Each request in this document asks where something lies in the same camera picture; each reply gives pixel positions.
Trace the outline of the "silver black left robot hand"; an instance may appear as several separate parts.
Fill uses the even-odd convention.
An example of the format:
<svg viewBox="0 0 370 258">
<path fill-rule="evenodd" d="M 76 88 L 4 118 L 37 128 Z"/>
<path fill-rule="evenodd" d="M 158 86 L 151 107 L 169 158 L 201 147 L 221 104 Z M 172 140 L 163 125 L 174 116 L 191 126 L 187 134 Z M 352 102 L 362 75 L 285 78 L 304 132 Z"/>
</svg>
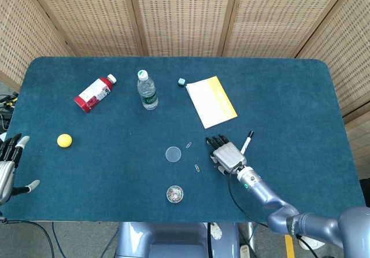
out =
<svg viewBox="0 0 370 258">
<path fill-rule="evenodd" d="M 40 180 L 34 180 L 23 187 L 14 187 L 14 180 L 23 150 L 28 143 L 29 136 L 21 136 L 21 133 L 1 140 L 1 205 L 9 201 L 11 196 L 30 193 L 35 190 Z"/>
</svg>

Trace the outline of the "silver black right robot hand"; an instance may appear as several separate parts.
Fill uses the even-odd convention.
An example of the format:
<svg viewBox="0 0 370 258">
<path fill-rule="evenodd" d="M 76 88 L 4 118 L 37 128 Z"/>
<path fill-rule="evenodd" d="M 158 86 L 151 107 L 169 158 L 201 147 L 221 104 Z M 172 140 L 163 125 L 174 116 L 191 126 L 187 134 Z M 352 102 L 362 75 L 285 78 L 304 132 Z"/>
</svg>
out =
<svg viewBox="0 0 370 258">
<path fill-rule="evenodd" d="M 235 174 L 238 168 L 247 165 L 244 154 L 224 135 L 206 137 L 205 140 L 213 148 L 210 152 L 210 158 L 221 173 Z"/>
</svg>

